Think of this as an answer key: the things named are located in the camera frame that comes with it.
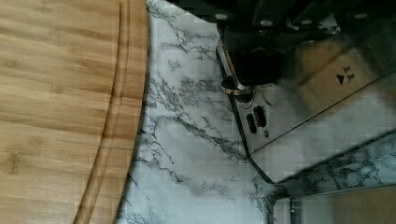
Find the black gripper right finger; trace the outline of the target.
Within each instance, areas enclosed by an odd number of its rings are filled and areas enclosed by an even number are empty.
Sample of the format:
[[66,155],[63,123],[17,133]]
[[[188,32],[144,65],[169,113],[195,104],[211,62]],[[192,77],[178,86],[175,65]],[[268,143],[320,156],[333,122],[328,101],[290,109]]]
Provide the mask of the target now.
[[298,11],[298,41],[318,41],[394,15],[395,0],[307,0]]

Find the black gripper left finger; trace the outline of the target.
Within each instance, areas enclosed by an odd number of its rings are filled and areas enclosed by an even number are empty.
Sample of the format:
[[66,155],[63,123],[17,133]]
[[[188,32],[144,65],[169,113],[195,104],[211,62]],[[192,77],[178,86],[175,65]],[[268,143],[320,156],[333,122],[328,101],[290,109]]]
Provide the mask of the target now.
[[220,39],[232,54],[284,54],[299,45],[287,26],[296,0],[174,0],[194,16],[217,25]]

